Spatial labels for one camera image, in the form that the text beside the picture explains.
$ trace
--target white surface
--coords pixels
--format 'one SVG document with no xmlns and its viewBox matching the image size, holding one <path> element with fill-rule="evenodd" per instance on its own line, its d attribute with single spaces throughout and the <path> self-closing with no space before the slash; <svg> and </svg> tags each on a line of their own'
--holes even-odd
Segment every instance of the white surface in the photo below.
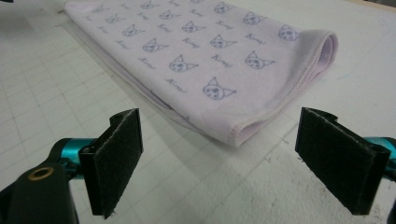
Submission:
<svg viewBox="0 0 396 224">
<path fill-rule="evenodd" d="M 139 107 L 145 152 L 117 214 L 93 217 L 73 180 L 81 223 L 386 223 L 394 183 L 381 182 L 370 216 L 352 216 L 294 145 L 302 106 L 396 137 L 396 14 L 341 0 L 228 2 L 340 41 L 328 74 L 240 148 L 178 126 L 109 71 L 58 14 L 63 0 L 0 2 L 0 189 L 60 138 L 97 137 L 111 115 Z"/>
</svg>

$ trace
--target fabric fold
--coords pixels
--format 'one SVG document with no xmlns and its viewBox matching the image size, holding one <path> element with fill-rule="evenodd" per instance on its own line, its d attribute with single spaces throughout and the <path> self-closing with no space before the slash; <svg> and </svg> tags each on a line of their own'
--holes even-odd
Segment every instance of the fabric fold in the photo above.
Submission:
<svg viewBox="0 0 396 224">
<path fill-rule="evenodd" d="M 337 38 L 225 2 L 68 2 L 78 33 L 176 122 L 240 146 L 332 65 Z"/>
</svg>

